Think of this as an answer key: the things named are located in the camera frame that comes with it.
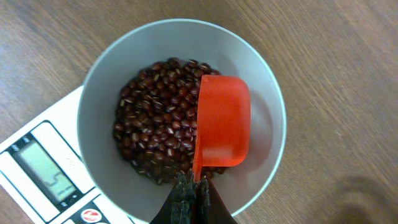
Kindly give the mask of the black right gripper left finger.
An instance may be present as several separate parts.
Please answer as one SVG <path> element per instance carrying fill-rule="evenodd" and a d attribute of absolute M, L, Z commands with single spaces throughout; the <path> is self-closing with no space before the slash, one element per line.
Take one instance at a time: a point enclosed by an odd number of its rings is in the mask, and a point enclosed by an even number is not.
<path fill-rule="evenodd" d="M 176 184 L 150 224 L 191 224 L 196 199 L 196 184 L 191 174 L 177 174 Z"/>

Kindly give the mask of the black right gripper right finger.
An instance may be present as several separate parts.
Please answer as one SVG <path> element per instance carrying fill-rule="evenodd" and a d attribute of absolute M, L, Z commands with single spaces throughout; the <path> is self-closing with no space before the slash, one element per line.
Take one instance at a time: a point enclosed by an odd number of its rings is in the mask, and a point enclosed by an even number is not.
<path fill-rule="evenodd" d="M 195 196 L 195 224 L 237 224 L 210 179 L 199 182 Z"/>

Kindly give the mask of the red measuring scoop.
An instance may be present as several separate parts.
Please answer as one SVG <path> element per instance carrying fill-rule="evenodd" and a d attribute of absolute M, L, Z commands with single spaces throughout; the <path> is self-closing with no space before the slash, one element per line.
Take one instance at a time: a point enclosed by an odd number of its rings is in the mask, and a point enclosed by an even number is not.
<path fill-rule="evenodd" d="M 197 108 L 193 180 L 201 181 L 204 167 L 234 167 L 249 150 L 250 91 L 238 78 L 204 75 Z"/>

